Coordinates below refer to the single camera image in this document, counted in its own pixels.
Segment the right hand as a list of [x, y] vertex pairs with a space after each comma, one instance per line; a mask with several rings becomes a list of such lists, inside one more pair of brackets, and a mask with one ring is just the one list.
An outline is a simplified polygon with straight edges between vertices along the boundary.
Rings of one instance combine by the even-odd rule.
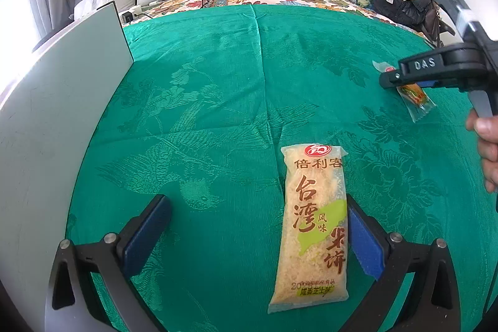
[[498, 185], [498, 121], [497, 116], [478, 117], [475, 109], [471, 109], [465, 127], [477, 135], [477, 149], [485, 189], [489, 193], [497, 192]]

